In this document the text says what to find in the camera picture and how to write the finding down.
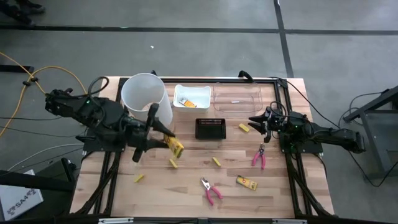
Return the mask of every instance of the wooden tabletop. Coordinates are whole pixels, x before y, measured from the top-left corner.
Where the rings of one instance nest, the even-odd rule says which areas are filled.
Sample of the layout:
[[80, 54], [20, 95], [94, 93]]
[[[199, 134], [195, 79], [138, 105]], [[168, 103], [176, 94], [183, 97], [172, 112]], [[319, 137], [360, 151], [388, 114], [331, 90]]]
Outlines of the wooden tabletop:
[[[115, 100], [120, 77], [109, 77], [108, 87], [100, 93], [102, 97]], [[301, 78], [290, 78], [305, 96], [305, 85]], [[178, 83], [166, 83], [172, 102], [174, 87]], [[212, 86], [211, 83], [184, 83], [184, 86]], [[274, 87], [260, 84], [263, 109], [275, 100]], [[294, 111], [306, 114], [312, 119], [308, 103], [293, 88], [289, 87]], [[214, 109], [213, 99], [207, 113], [174, 113], [174, 133], [185, 150], [174, 169], [169, 159], [168, 149], [151, 149], [142, 155], [138, 164], [132, 158], [133, 149], [122, 153], [116, 183], [112, 216], [114, 217], [239, 217], [239, 218], [292, 218], [294, 217], [289, 180], [284, 155], [280, 152], [278, 140], [272, 138], [266, 144], [266, 168], [261, 170], [261, 162], [251, 165], [259, 149], [263, 136], [250, 128], [245, 133], [238, 128], [246, 124], [251, 113], [221, 113]], [[196, 118], [226, 118], [226, 136], [222, 141], [197, 141], [195, 139]], [[71, 212], [77, 211], [89, 199], [100, 179], [103, 152], [92, 153], [82, 165], [78, 178]], [[221, 163], [218, 167], [212, 157]], [[330, 213], [333, 206], [322, 163], [311, 154], [302, 154], [307, 185], [314, 196]], [[138, 183], [134, 179], [144, 174]], [[256, 191], [236, 183], [236, 176], [242, 175], [258, 183]], [[223, 195], [220, 200], [213, 198], [211, 206], [205, 196], [205, 188], [200, 182], [205, 177]], [[104, 191], [104, 209], [108, 187]], [[301, 191], [298, 190], [300, 208], [304, 210]]]

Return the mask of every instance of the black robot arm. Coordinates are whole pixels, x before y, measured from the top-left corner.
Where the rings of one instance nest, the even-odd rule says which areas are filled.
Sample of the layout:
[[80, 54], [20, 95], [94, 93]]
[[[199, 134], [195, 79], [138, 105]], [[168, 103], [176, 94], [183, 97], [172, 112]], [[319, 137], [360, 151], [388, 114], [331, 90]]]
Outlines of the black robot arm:
[[287, 116], [281, 114], [280, 110], [268, 106], [262, 115], [250, 117], [249, 120], [253, 123], [248, 125], [266, 135], [264, 142], [269, 142], [271, 132], [277, 131], [284, 134], [289, 143], [294, 146], [313, 141], [341, 146], [353, 153], [365, 151], [363, 137], [358, 132], [345, 128], [324, 128], [310, 122], [306, 115], [298, 112], [293, 111]]
[[155, 114], [159, 108], [157, 103], [151, 105], [146, 122], [129, 116], [128, 110], [120, 103], [108, 98], [91, 95], [71, 96], [72, 89], [53, 90], [46, 94], [45, 109], [58, 116], [73, 118], [88, 127], [92, 135], [77, 136], [83, 142], [99, 141], [112, 146], [124, 147], [126, 144], [136, 147], [133, 161], [138, 162], [143, 152], [167, 144], [156, 139], [148, 139], [152, 127], [154, 131], [168, 136], [175, 135], [169, 131]]

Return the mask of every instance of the yellow cable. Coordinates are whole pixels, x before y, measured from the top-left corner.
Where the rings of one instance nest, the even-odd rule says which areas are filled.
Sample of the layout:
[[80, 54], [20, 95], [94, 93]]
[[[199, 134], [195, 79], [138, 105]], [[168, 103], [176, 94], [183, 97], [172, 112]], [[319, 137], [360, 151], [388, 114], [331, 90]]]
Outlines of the yellow cable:
[[37, 73], [41, 72], [42, 70], [48, 69], [48, 68], [56, 68], [56, 69], [59, 69], [59, 70], [62, 70], [62, 71], [64, 71], [64, 72], [69, 73], [71, 76], [73, 76], [73, 77], [76, 78], [76, 80], [79, 82], [79, 84], [80, 84], [81, 88], [83, 89], [83, 91], [85, 92], [85, 94], [87, 94], [87, 91], [86, 91], [86, 89], [85, 89], [85, 86], [82, 84], [82, 82], [80, 81], [80, 79], [79, 79], [75, 74], [73, 74], [71, 71], [69, 71], [69, 70], [67, 70], [67, 69], [65, 69], [65, 68], [62, 68], [62, 67], [58, 67], [58, 66], [46, 66], [46, 67], [41, 68], [41, 69], [35, 71], [34, 73], [32, 73], [32, 76], [35, 76]]
[[[72, 72], [68, 71], [68, 70], [65, 69], [65, 68], [58, 67], [58, 66], [47, 66], [47, 67], [44, 67], [44, 68], [41, 68], [41, 69], [35, 71], [34, 73], [30, 73], [28, 70], [26, 70], [20, 63], [18, 63], [18, 62], [15, 61], [14, 59], [8, 57], [6, 54], [4, 54], [4, 53], [2, 53], [2, 52], [0, 52], [0, 54], [1, 54], [2, 56], [4, 56], [4, 57], [8, 58], [8, 60], [10, 60], [10, 61], [14, 62], [15, 64], [17, 64], [18, 66], [20, 66], [21, 69], [23, 69], [23, 70], [29, 75], [29, 78], [27, 79], [27, 82], [30, 82], [30, 79], [31, 79], [31, 78], [34, 78], [34, 76], [35, 76], [36, 74], [38, 74], [39, 72], [41, 72], [42, 70], [45, 70], [45, 69], [48, 69], [48, 68], [56, 68], [56, 69], [59, 69], [59, 70], [63, 70], [64, 72], [67, 72], [67, 73], [69, 73], [71, 76], [75, 77], [76, 80], [79, 82], [80, 86], [82, 87], [83, 91], [85, 92], [85, 94], [87, 94], [87, 91], [86, 91], [85, 87], [83, 86], [82, 82], [79, 80], [79, 78], [78, 78], [75, 74], [73, 74]], [[36, 84], [37, 87], [40, 89], [40, 91], [41, 91], [43, 94], [45, 94], [45, 91], [44, 91], [44, 89], [40, 86], [39, 82], [35, 82], [35, 84]], [[2, 131], [0, 132], [0, 137], [4, 134], [4, 132], [6, 131], [6, 129], [8, 128], [8, 126], [10, 125], [12, 119], [13, 119], [13, 118], [15, 117], [15, 115], [17, 114], [17, 112], [18, 112], [18, 110], [19, 110], [19, 107], [20, 107], [20, 105], [21, 105], [22, 99], [23, 99], [23, 97], [24, 97], [25, 91], [26, 91], [26, 86], [24, 85], [24, 87], [22, 88], [22, 91], [21, 91], [21, 95], [19, 96], [19, 101], [18, 101], [18, 104], [17, 104], [17, 108], [14, 110], [14, 113], [12, 114], [11, 119], [8, 120], [8, 122], [6, 123], [6, 125], [4, 126], [4, 128], [2, 129]]]
[[[20, 66], [21, 69], [23, 69], [23, 70], [29, 75], [29, 78], [28, 78], [28, 80], [27, 80], [28, 82], [30, 82], [30, 79], [31, 79], [31, 78], [34, 78], [34, 76], [33, 76], [28, 70], [26, 70], [22, 65], [20, 65], [20, 63], [18, 63], [18, 62], [15, 61], [14, 59], [8, 57], [7, 55], [5, 55], [5, 54], [2, 53], [2, 52], [0, 52], [0, 54], [3, 55], [3, 56], [5, 56], [6, 58], [8, 58], [8, 60], [10, 60], [10, 61], [16, 63], [18, 66]], [[36, 84], [37, 84], [38, 88], [40, 89], [40, 91], [41, 91], [43, 94], [45, 94], [45, 92], [44, 92], [43, 88], [40, 86], [39, 82], [36, 82]]]

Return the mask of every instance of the white container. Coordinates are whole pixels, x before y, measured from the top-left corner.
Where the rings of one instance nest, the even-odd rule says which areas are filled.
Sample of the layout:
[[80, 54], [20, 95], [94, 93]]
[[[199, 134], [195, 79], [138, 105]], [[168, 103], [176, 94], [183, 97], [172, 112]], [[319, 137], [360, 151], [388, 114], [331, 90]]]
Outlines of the white container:
[[[197, 105], [196, 108], [189, 108], [181, 104], [179, 101], [185, 98]], [[175, 86], [173, 105], [177, 111], [204, 113], [210, 107], [211, 88], [205, 87], [185, 87], [180, 84]]]
[[173, 120], [173, 111], [163, 81], [156, 75], [140, 73], [129, 78], [122, 87], [121, 98], [130, 113], [141, 121], [148, 118], [151, 103], [158, 103], [156, 117], [166, 127]]

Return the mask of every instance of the wire cutters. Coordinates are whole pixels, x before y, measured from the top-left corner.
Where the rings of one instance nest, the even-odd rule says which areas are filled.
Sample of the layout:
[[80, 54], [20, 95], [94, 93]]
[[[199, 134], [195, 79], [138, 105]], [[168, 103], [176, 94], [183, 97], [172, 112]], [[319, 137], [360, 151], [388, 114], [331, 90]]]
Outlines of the wire cutters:
[[251, 164], [252, 166], [256, 165], [257, 159], [259, 158], [259, 156], [261, 156], [261, 169], [266, 168], [266, 156], [264, 155], [264, 148], [265, 144], [261, 143], [259, 151], [254, 156], [253, 162]]
[[217, 194], [219, 199], [223, 199], [223, 196], [220, 194], [220, 192], [215, 187], [210, 186], [209, 182], [205, 178], [202, 177], [200, 180], [203, 183], [203, 185], [206, 187], [206, 196], [211, 205], [214, 204], [214, 201], [213, 199], [211, 199], [210, 190], [214, 191], [214, 193]]

